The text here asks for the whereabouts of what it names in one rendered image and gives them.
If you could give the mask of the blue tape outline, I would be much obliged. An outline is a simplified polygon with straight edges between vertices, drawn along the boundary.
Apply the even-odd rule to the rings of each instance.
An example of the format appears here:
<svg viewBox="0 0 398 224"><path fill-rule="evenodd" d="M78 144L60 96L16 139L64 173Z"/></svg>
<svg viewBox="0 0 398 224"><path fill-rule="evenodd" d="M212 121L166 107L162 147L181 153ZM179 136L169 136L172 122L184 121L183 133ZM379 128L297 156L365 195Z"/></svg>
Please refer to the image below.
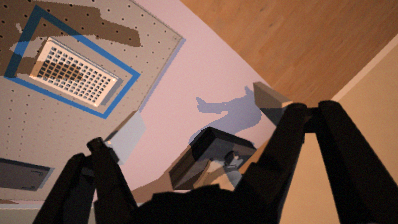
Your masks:
<svg viewBox="0 0 398 224"><path fill-rule="evenodd" d="M14 76L15 72L19 66L19 63L23 57L23 54L31 40L31 37L32 37L41 17L44 18L45 20L49 21L56 27L60 28L61 30L63 30L64 32L69 34L70 36L74 37L75 39L77 39L78 41L83 43L84 45L88 46L95 52L99 53L100 55L102 55L103 57L108 59L109 61L113 62L120 68L124 69L131 75L133 75L130 78L130 80L127 82L127 84L123 87L123 89L120 91L120 93L116 96L116 98L113 100L113 102L110 104L110 106L107 108L107 110L104 112L104 114L99 113L99 112L92 110L88 107L85 107L83 105L80 105L76 102L73 102L69 99L66 99L62 96L59 96L55 93L52 93L48 90L45 90L41 87L38 87L34 84L31 84L25 80L22 80L22 79ZM119 59L117 59L116 57L114 57L113 55L111 55L110 53L108 53L107 51L105 51L104 49L102 49L101 47L99 47L98 45L93 43L92 41L90 41L89 39L87 39L86 37L84 37L83 35L78 33L77 31L75 31L74 29L72 29L71 27L69 27L68 25L66 25L65 23L60 21L59 19L57 19L56 17L54 17L53 15L51 15L50 13L48 13L47 11L45 11L44 9L39 7L38 5L35 5L32 13L26 23L26 26L20 36L20 39L16 45L16 48L13 52L13 55L10 59L10 62L8 64L8 67L6 69L6 72L5 72L3 78L11 80L15 83L22 85L22 86L30 88L34 91L42 93L46 96L49 96L56 100L59 100L63 103L66 103L68 105L71 105L73 107L81 109L83 111L86 111L88 113L91 113L91 114L101 117L103 119L106 119L109 116L109 114L113 111L113 109L116 107L116 105L120 102L120 100L124 97L124 95L127 93L127 91L131 88L131 86L140 77L140 75L141 75L140 73L138 73L137 71L135 71L134 69L132 69L131 67L129 67L128 65L126 65L125 63L123 63L122 61L120 61Z"/></svg>

